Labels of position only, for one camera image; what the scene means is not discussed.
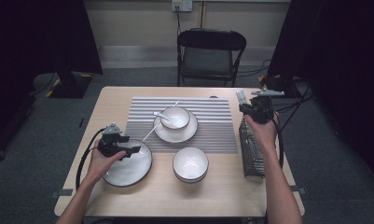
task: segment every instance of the hand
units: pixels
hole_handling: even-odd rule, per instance
[[[274,113],[275,115],[273,119],[274,121],[276,121],[276,123],[279,123],[278,113]],[[271,120],[266,124],[259,124],[254,122],[249,115],[244,116],[244,119],[245,121],[247,121],[247,124],[253,129],[254,137],[256,138],[256,141],[262,149],[265,150],[275,147],[277,130]]]
[[[112,157],[106,157],[97,148],[97,146],[99,146],[99,142],[100,139],[96,140],[94,143],[94,149],[91,152],[90,166],[87,174],[87,176],[89,176],[94,183],[98,182],[105,175],[105,173],[108,172],[111,165],[115,161],[120,160],[126,155],[125,151],[120,151]]]

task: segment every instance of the striped placemat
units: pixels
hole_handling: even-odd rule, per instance
[[[155,132],[145,140],[153,152],[177,152],[184,147],[197,147],[208,153],[238,153],[229,101],[226,98],[201,97],[133,97],[125,135],[142,141],[152,130],[154,111],[162,111],[179,101],[198,120],[196,133],[182,143],[169,143]]]

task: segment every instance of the chair backrest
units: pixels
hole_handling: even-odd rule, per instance
[[[182,32],[177,38],[177,46],[196,49],[245,49],[247,41],[244,36],[228,30],[214,30],[205,28],[193,28]]]

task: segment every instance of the metal dish rack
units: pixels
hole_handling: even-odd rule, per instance
[[[242,119],[242,123],[240,124],[239,136],[242,147],[242,168],[244,170],[244,176],[254,175],[264,177],[263,157],[245,119]]]

